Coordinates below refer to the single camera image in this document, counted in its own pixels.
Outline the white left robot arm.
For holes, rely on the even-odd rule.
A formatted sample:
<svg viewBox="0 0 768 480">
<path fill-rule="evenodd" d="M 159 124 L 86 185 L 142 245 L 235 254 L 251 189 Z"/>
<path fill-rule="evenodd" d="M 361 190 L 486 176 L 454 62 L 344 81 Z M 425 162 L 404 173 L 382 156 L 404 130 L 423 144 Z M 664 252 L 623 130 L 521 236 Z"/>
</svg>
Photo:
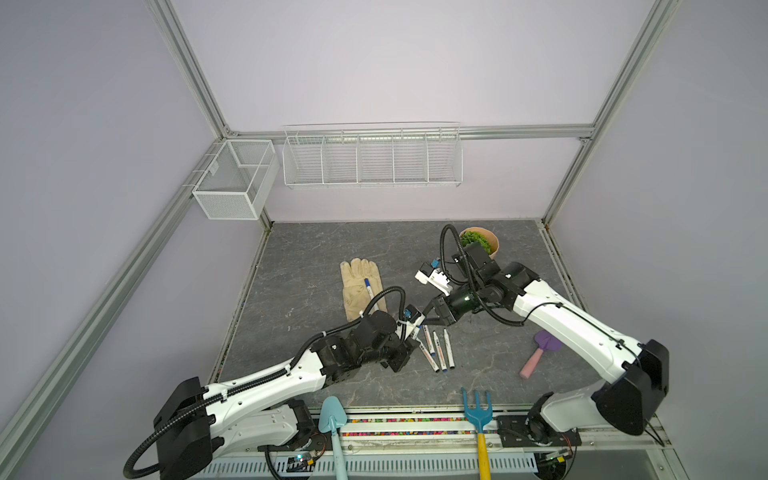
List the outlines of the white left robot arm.
<svg viewBox="0 0 768 480">
<path fill-rule="evenodd" d="M 293 358 L 259 372 L 208 385 L 197 377 L 182 381 L 156 414 L 152 433 L 129 455 L 124 477 L 194 476 L 234 446 L 242 421 L 346 381 L 367 363 L 400 371 L 418 347 L 415 329 L 375 311 L 313 335 Z"/>
</svg>

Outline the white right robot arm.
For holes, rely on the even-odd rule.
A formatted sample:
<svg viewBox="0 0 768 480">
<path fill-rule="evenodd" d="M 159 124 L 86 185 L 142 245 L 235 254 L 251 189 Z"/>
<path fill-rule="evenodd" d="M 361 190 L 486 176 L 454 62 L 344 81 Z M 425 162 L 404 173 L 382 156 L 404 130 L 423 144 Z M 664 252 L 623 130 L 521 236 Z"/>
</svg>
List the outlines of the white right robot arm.
<svg viewBox="0 0 768 480">
<path fill-rule="evenodd" d="M 415 277 L 439 290 L 427 306 L 436 323 L 450 326 L 468 313 L 516 314 L 515 327 L 531 322 L 585 360 L 599 375 L 592 385 L 545 393 L 528 411 L 524 433 L 544 446 L 561 434 L 610 425 L 639 436 L 669 392 L 669 351 L 656 340 L 641 342 L 605 325 L 561 296 L 519 262 L 501 268 L 478 244 L 453 257 L 464 282 L 449 279 L 440 261 L 423 264 Z"/>
</svg>

